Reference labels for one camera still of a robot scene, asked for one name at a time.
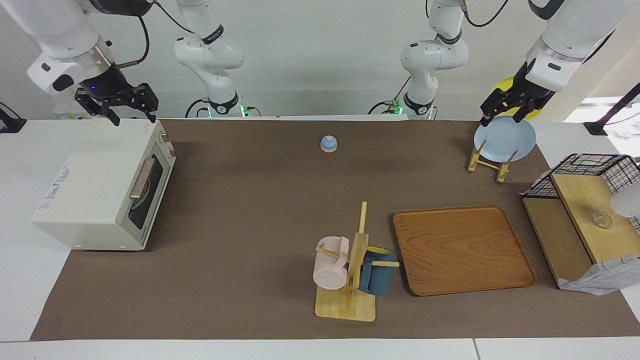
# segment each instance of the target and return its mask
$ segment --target cable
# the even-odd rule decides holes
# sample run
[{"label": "cable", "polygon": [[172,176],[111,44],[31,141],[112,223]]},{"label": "cable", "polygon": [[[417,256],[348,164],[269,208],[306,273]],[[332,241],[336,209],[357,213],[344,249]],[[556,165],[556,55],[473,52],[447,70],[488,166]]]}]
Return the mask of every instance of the cable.
[{"label": "cable", "polygon": [[636,113],[636,114],[634,114],[634,115],[629,116],[629,117],[628,117],[628,118],[626,118],[626,119],[622,119],[622,120],[619,120],[619,121],[615,121],[615,122],[608,122],[608,123],[604,124],[604,126],[607,126],[607,125],[613,125],[613,124],[619,124],[620,122],[627,121],[627,120],[632,119],[632,118],[634,118],[634,117],[636,117],[636,116],[638,116],[638,115],[640,115],[640,113]]},{"label": "cable", "polygon": [[406,78],[406,81],[404,82],[404,85],[400,88],[400,91],[398,91],[398,93],[396,94],[396,96],[394,96],[393,101],[398,100],[398,97],[400,96],[400,93],[402,92],[402,90],[404,90],[404,87],[409,83],[409,80],[411,80],[411,76]]},{"label": "cable", "polygon": [[196,106],[196,104],[198,104],[199,102],[207,102],[207,99],[198,99],[194,102],[191,103],[191,105],[189,105],[189,108],[187,108],[187,112],[184,113],[184,117],[189,117],[189,112],[191,111],[191,109],[193,109],[194,106]]},{"label": "cable", "polygon": [[583,64],[585,64],[585,63],[587,63],[587,61],[589,61],[592,57],[594,57],[594,55],[595,55],[595,54],[597,54],[597,53],[600,51],[600,49],[602,49],[602,47],[604,46],[604,44],[606,44],[606,43],[607,43],[607,41],[609,41],[609,38],[611,37],[611,35],[613,35],[613,33],[614,33],[615,31],[616,31],[616,30],[615,30],[615,29],[613,29],[613,31],[612,31],[612,32],[610,32],[610,33],[609,33],[609,34],[604,38],[604,40],[602,40],[602,41],[600,42],[600,45],[598,45],[598,47],[597,47],[597,48],[596,48],[596,49],[595,49],[591,54],[589,54],[589,56],[587,56],[587,58],[586,58],[586,59],[584,59],[584,61],[583,61],[582,63],[583,63]]},{"label": "cable", "polygon": [[169,19],[171,19],[171,21],[173,21],[173,23],[174,23],[174,24],[178,25],[178,27],[180,27],[180,29],[183,29],[184,31],[186,31],[186,32],[188,32],[188,33],[191,33],[191,34],[193,34],[193,33],[194,33],[193,31],[191,31],[191,30],[189,30],[189,29],[185,28],[184,26],[180,25],[180,23],[179,23],[177,20],[175,20],[175,19],[171,16],[171,14],[170,14],[169,12],[167,12],[167,11],[164,9],[164,7],[162,6],[162,4],[161,4],[161,3],[158,3],[156,0],[154,0],[153,4],[157,5],[157,7],[159,7],[159,8],[160,8],[160,10],[162,10],[162,11],[164,12],[164,14],[165,14],[166,16],[168,16],[168,17],[169,17]]},{"label": "cable", "polygon": [[146,46],[145,46],[145,53],[142,54],[142,57],[140,59],[138,59],[138,63],[141,63],[143,61],[145,61],[145,59],[147,58],[147,55],[149,55],[149,30],[147,29],[147,25],[145,24],[144,19],[142,19],[142,16],[139,16],[138,19],[140,20],[140,25],[142,25],[142,31],[145,32],[145,41],[146,41]]},{"label": "cable", "polygon": [[[409,76],[408,78],[406,78],[406,81],[404,82],[404,84],[402,85],[402,87],[400,88],[400,91],[398,91],[398,93],[396,94],[396,96],[394,96],[394,99],[391,100],[391,102],[394,102],[398,99],[398,97],[400,96],[400,94],[402,93],[402,90],[404,90],[404,87],[409,83],[409,80],[411,80],[411,76]],[[383,112],[383,114],[393,114],[394,112],[391,111],[391,105],[389,105],[389,107],[387,108],[387,110],[385,112]]]},{"label": "cable", "polygon": [[380,101],[378,104],[375,104],[371,110],[369,110],[369,112],[367,113],[367,115],[371,115],[371,113],[378,107],[378,106],[383,106],[383,105],[388,105],[389,102],[388,101]]},{"label": "cable", "polygon": [[22,117],[20,115],[18,115],[18,113],[15,112],[13,109],[11,109],[7,104],[5,104],[2,101],[0,101],[0,105],[4,106],[7,110],[12,112],[15,115],[15,117],[17,117],[18,119],[22,119]]},{"label": "cable", "polygon": [[502,6],[500,6],[500,8],[498,9],[498,12],[496,12],[495,15],[491,19],[489,19],[489,21],[485,22],[484,24],[476,24],[475,22],[471,21],[471,19],[469,19],[469,12],[467,11],[466,1],[462,1],[460,3],[460,5],[462,7],[462,12],[465,14],[465,18],[467,19],[467,22],[471,26],[475,26],[477,28],[483,28],[483,27],[491,24],[495,20],[495,18],[497,18],[498,15],[500,15],[500,13],[502,12],[502,9],[504,9],[504,7],[507,5],[508,2],[509,2],[509,0],[504,0],[504,3],[502,4]]},{"label": "cable", "polygon": [[140,25],[142,25],[142,31],[144,31],[144,33],[145,33],[145,43],[146,43],[146,45],[145,45],[145,53],[142,54],[142,57],[140,59],[133,60],[133,61],[127,61],[127,62],[121,63],[121,64],[117,64],[116,65],[116,69],[124,69],[126,67],[137,65],[137,64],[145,61],[145,59],[147,58],[147,55],[149,55],[149,47],[150,47],[149,30],[147,29],[147,25],[145,24],[144,19],[142,19],[142,16],[139,16],[138,20],[140,20]]},{"label": "cable", "polygon": [[433,120],[435,120],[438,117],[438,106],[432,106],[431,109],[435,109],[436,110],[435,115],[433,115]]},{"label": "cable", "polygon": [[198,111],[196,111],[196,117],[200,117],[200,112],[204,110],[204,111],[209,111],[209,108],[200,108],[198,109]]},{"label": "cable", "polygon": [[258,115],[262,116],[262,113],[260,112],[260,109],[256,108],[255,106],[247,106],[246,107],[247,110],[255,110],[258,112]]}]

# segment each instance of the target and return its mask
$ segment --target black wire basket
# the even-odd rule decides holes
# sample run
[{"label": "black wire basket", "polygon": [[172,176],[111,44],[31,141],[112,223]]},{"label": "black wire basket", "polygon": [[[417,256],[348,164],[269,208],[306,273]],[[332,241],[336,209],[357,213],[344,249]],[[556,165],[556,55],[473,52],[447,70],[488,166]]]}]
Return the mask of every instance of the black wire basket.
[{"label": "black wire basket", "polygon": [[[522,196],[559,199],[551,182],[552,174],[600,176],[613,194],[640,181],[640,167],[628,155],[571,154],[544,173]],[[640,219],[633,217],[629,220],[640,233]]]}]

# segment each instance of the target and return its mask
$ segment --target white robotic arm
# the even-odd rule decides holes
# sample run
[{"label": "white robotic arm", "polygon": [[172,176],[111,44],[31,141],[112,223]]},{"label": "white robotic arm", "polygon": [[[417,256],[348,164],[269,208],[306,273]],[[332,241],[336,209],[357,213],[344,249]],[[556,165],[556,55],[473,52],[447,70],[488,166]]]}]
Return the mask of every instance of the white robotic arm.
[{"label": "white robotic arm", "polygon": [[463,12],[459,1],[436,0],[430,14],[429,25],[436,38],[411,43],[401,53],[402,66],[411,74],[404,95],[411,119],[424,118],[433,105],[438,80],[431,73],[460,67],[469,56],[467,43],[462,39]]},{"label": "white robotic arm", "polygon": [[178,61],[204,84],[209,104],[221,116],[242,117],[242,104],[227,70],[237,69],[244,56],[224,35],[210,0],[177,0],[187,28],[194,35],[178,38],[173,46]]},{"label": "white robotic arm", "polygon": [[92,115],[120,119],[110,106],[126,105],[155,121],[157,97],[148,84],[131,86],[84,12],[142,16],[146,0],[0,0],[0,4],[38,43],[43,53],[27,73],[36,85],[58,94],[72,85],[81,88],[76,100]]},{"label": "white robotic arm", "polygon": [[516,122],[533,110],[542,109],[637,3],[638,0],[529,0],[532,11],[547,21],[547,28],[516,73],[513,86],[507,91],[494,90],[482,103],[482,125],[487,126],[496,115],[511,108],[520,107],[513,115]]}]

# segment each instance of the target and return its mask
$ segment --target wooden shelf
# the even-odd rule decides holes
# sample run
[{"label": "wooden shelf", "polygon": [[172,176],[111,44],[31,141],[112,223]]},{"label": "wooden shelf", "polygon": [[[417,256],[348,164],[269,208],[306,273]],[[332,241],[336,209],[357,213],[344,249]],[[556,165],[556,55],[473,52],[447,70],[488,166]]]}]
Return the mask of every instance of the wooden shelf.
[{"label": "wooden shelf", "polygon": [[569,214],[591,262],[599,263],[626,255],[640,256],[640,234],[631,222],[613,215],[613,226],[602,229],[591,221],[591,210],[609,208],[612,196],[600,176],[551,175],[551,180]]},{"label": "wooden shelf", "polygon": [[556,282],[580,279],[592,265],[559,199],[522,199]]}]

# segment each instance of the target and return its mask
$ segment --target plate stand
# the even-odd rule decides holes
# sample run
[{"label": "plate stand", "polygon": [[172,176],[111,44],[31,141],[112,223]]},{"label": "plate stand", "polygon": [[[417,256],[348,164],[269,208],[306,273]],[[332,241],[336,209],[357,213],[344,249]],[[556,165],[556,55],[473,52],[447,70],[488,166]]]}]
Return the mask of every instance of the plate stand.
[{"label": "plate stand", "polygon": [[467,172],[475,172],[476,165],[478,164],[484,165],[486,167],[494,168],[495,170],[498,170],[498,175],[495,178],[495,182],[502,184],[504,183],[504,179],[507,177],[507,174],[509,173],[509,164],[511,164],[511,160],[516,156],[516,154],[518,154],[518,149],[516,149],[516,151],[514,151],[513,154],[511,154],[511,156],[506,162],[498,163],[498,165],[494,165],[486,161],[480,160],[480,156],[481,156],[480,152],[482,151],[485,145],[486,145],[486,140],[482,142],[482,144],[480,145],[480,149],[476,149],[474,145],[474,150],[471,152],[471,158],[469,159],[469,166],[467,167]]}]

